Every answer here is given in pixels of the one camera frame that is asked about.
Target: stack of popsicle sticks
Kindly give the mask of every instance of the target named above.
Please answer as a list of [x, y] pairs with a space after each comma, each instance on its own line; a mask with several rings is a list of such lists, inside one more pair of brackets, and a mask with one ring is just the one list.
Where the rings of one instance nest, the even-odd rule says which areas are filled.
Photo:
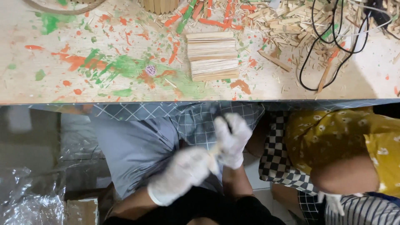
[[193, 81], [239, 77], [233, 32], [188, 34], [186, 37]]
[[164, 14], [173, 12], [179, 5], [179, 0], [139, 0], [142, 7], [148, 12]]

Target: rope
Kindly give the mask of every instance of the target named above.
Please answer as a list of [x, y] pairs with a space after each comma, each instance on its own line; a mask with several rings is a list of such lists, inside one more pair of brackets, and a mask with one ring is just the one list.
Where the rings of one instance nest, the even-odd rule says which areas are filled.
[[77, 9], [77, 10], [56, 10], [56, 9], [47, 8], [42, 5], [39, 5], [38, 3], [34, 2], [34, 0], [23, 0], [23, 1], [26, 4], [28, 4], [29, 6], [31, 6], [32, 8], [35, 8], [35, 9], [43, 11], [43, 12], [49, 12], [49, 13], [61, 14], [61, 15], [80, 15], [87, 11], [91, 11], [91, 10], [97, 8], [99, 5], [101, 5], [106, 0], [96, 0], [95, 2], [88, 4], [87, 7]]

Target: round sticker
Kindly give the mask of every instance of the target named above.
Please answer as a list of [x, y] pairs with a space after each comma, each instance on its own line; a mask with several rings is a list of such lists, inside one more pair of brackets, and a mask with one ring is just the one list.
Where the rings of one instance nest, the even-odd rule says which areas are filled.
[[145, 71], [149, 76], [154, 76], [157, 73], [156, 67], [153, 65], [146, 66]]

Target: gray pants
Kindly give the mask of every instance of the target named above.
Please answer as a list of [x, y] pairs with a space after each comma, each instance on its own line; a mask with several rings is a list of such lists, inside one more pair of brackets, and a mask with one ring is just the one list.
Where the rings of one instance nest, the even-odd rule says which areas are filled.
[[[178, 132], [169, 117], [144, 121], [117, 121], [91, 117], [111, 178], [124, 199], [161, 172], [179, 150]], [[221, 179], [210, 176], [202, 187], [220, 192]]]

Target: white glove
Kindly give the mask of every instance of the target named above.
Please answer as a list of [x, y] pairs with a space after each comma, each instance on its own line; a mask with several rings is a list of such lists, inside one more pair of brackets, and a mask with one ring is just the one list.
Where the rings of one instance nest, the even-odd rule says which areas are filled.
[[243, 163], [244, 146], [250, 139], [252, 130], [239, 114], [226, 113], [224, 116], [226, 120], [222, 117], [214, 120], [217, 144], [221, 151], [218, 159], [223, 165], [237, 169]]
[[[354, 195], [357, 197], [363, 196], [360, 193], [356, 193]], [[324, 201], [325, 197], [326, 197], [326, 203], [329, 205], [330, 209], [334, 213], [339, 213], [341, 216], [344, 216], [343, 205], [340, 203], [340, 200], [342, 199], [342, 195], [327, 194], [325, 192], [320, 191], [318, 193], [318, 203], [322, 203]]]
[[150, 180], [147, 186], [150, 198], [159, 206], [169, 206], [209, 176], [211, 163], [211, 156], [204, 148], [190, 147], [179, 151], [166, 170]]

